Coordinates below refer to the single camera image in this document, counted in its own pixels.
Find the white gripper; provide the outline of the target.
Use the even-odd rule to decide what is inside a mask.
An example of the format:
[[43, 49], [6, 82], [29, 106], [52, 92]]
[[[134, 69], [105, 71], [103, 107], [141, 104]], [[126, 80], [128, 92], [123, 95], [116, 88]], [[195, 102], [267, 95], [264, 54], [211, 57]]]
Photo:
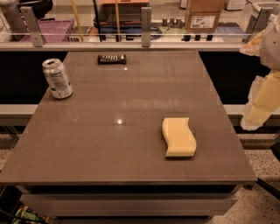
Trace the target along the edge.
[[255, 77], [242, 113], [241, 127], [257, 130], [280, 107], [280, 16], [272, 14], [265, 30], [246, 43], [240, 53], [260, 55], [261, 63], [271, 69], [265, 77]]

